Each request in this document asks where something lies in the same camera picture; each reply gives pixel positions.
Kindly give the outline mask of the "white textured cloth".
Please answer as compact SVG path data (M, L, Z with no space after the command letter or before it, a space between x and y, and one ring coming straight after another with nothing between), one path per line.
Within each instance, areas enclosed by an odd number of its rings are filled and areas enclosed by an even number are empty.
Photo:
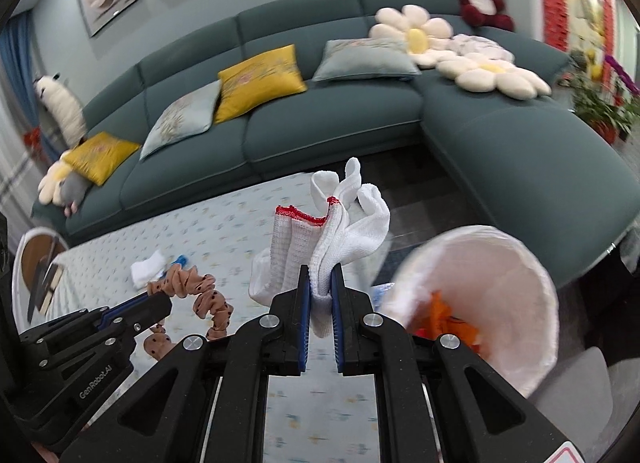
M144 289L149 282L160 279L167 266L166 257L157 249L150 257L135 261L130 267L131 281L138 290Z

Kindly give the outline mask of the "blue measuring tape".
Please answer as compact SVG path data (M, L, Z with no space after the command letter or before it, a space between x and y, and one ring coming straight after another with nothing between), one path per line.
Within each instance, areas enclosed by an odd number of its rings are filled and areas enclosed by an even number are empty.
M187 262L188 260L186 259L186 257L184 255L180 255L175 259L175 261L172 262L172 264L179 265L181 268L183 268L184 266L186 266Z

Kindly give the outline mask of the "white knit glove red cuff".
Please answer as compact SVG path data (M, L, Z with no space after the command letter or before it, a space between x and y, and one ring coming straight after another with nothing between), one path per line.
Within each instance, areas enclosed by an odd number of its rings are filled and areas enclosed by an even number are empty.
M310 177L310 195L320 213L295 206L274 211L271 243L252 263L248 295L262 306L296 287L307 267L311 290L311 327L323 339L331 329L331 271L373 254L390 229L390 209L380 190L365 184L360 162L351 158L345 175L318 171Z

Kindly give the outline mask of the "trash bin with white liner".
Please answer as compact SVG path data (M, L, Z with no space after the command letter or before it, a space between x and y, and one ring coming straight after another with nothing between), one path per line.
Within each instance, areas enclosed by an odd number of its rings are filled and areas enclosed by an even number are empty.
M438 235L408 255L392 282L380 313L414 330L438 292L455 317L480 330L480 356L525 397L558 360L551 277L521 241L495 227Z

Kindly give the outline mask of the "floral light blue tablecloth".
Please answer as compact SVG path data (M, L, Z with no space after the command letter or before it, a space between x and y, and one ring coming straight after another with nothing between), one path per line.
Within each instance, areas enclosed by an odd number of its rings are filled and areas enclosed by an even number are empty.
M58 255L60 284L49 320L81 308L115 306L138 294L130 267L155 252L186 257L210 273L234 308L228 331L265 313L248 295L252 261L268 249L274 210L294 205L318 213L306 173L225 194L102 235ZM373 379L337 374L331 336L310 339L306 372L269 382L267 462L378 461Z

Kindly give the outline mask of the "grey plush toy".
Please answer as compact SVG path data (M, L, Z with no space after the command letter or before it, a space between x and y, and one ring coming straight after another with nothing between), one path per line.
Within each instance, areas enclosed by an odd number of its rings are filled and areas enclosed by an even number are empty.
M75 171L71 171L62 181L60 185L60 205L66 217L78 212L79 206L92 186L93 182L90 179Z

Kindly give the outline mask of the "small daisy cushion left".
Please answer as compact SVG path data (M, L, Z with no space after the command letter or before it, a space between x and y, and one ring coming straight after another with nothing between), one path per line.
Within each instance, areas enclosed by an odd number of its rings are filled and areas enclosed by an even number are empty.
M70 151L66 150L47 170L38 184L38 201L42 205L53 204L62 206L61 188L64 180L70 176L73 168L65 161Z

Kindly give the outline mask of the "yellow embroidered cushion left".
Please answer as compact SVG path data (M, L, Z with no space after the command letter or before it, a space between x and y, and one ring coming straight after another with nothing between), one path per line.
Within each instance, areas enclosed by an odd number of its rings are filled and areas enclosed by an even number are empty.
M63 161L74 172L103 186L122 162L141 148L139 144L117 138L107 132L99 132L81 145L66 153Z

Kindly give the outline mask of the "grey upholstered stool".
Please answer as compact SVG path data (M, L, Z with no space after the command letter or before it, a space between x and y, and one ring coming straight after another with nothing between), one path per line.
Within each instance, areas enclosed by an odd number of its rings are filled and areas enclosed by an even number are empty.
M587 462L612 448L639 405L639 360L609 367L591 347L558 362L529 397L574 443Z

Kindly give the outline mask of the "light green cushion left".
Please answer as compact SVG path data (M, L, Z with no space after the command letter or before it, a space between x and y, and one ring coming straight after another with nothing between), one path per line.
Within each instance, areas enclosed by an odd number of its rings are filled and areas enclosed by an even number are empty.
M157 150L205 133L213 124L221 82L209 83L183 95L163 111L141 148L144 160Z

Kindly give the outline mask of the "light green cushion right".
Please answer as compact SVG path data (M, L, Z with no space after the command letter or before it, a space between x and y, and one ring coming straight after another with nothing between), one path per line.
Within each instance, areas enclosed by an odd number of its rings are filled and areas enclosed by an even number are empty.
M326 42L312 80L412 79L421 74L407 53L406 44L394 38L350 38Z

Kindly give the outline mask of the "potted green plant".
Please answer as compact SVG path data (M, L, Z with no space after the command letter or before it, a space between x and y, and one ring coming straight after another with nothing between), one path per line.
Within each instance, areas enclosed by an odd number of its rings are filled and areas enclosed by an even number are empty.
M592 53L574 49L561 86L572 91L573 112L609 145L626 142L639 123L639 96L628 92L615 71Z

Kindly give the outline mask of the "pink folded blanket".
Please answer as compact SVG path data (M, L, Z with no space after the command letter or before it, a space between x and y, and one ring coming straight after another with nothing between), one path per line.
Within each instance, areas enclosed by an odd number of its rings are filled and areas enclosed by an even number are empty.
M456 34L450 38L447 49L460 56L481 54L491 60L514 61L514 55L507 49L489 38L477 35Z

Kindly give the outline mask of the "upright white daisy cushion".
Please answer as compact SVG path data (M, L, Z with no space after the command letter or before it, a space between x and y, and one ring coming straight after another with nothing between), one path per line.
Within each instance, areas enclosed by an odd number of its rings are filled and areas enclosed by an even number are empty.
M404 43L406 52L420 69L434 69L442 60L456 56L449 48L454 30L442 18L432 17L418 5L405 5L401 10L380 8L369 30L370 38L394 38Z

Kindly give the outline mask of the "purple orchid plant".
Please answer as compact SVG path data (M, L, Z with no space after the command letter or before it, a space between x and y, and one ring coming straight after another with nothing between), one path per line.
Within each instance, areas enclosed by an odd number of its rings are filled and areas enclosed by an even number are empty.
M634 80L631 79L623 66L612 55L605 55L604 61L615 71L620 80L626 86L628 92L631 93L632 96L638 97L640 95L639 87L636 85Z

